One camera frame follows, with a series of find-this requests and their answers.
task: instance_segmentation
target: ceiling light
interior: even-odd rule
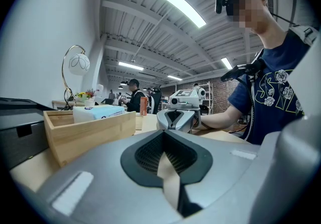
[[[172,79],[176,79],[176,80],[179,80],[179,81],[182,80],[181,78],[178,78],[178,77],[173,77],[173,76],[167,76],[167,77],[172,78]]]
[[[229,62],[229,60],[228,60],[226,57],[223,58],[223,59],[221,59],[221,60],[222,60],[222,62],[225,64],[225,66],[226,66],[228,69],[233,69],[231,63]]]
[[[206,25],[203,18],[197,13],[196,10],[185,0],[167,0],[176,8],[178,8],[182,13],[184,13],[198,28]]]
[[[119,64],[120,66],[132,68],[132,69],[144,70],[144,68],[142,68],[142,67],[138,67],[138,66],[135,66],[135,65],[132,65],[132,64],[128,64],[128,63],[121,62],[121,61],[120,61],[118,64]]]

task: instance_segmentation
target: orange bottle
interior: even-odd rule
[[[146,116],[147,115],[147,97],[141,97],[140,98],[140,115]]]

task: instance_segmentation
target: wooden tray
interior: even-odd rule
[[[72,110],[44,111],[48,143],[61,167],[96,146],[134,135],[135,117],[133,111],[75,124]]]

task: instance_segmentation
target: brick wall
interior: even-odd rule
[[[177,85],[177,90],[184,90],[184,89],[193,89],[194,83],[197,83],[198,85],[206,84],[207,82],[210,82],[213,84],[213,90],[214,90],[214,113],[222,113],[224,112],[228,106],[229,103],[227,101],[227,98],[230,96],[230,94],[234,91],[236,88],[238,81],[237,80],[231,80],[227,82],[222,82],[219,77],[217,78],[210,78],[210,79],[204,79],[204,80],[198,80],[196,82],[189,82],[184,84]],[[164,87],[161,88],[162,95],[163,96],[171,96],[173,92],[175,92],[175,86],[170,87]],[[209,105],[209,101],[203,101],[204,105]]]

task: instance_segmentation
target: ceiling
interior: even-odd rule
[[[197,28],[166,0],[102,0],[100,28],[107,34],[103,60],[109,79],[135,77],[149,85],[173,82],[168,75],[182,79],[222,75],[227,71],[222,57],[228,57],[232,66],[249,63],[262,48],[257,35],[232,27],[225,11],[215,13],[215,0],[186,1],[205,26]],[[311,25],[315,19],[307,16],[311,14],[302,11],[298,20]],[[118,61],[131,60],[144,70],[118,66]]]

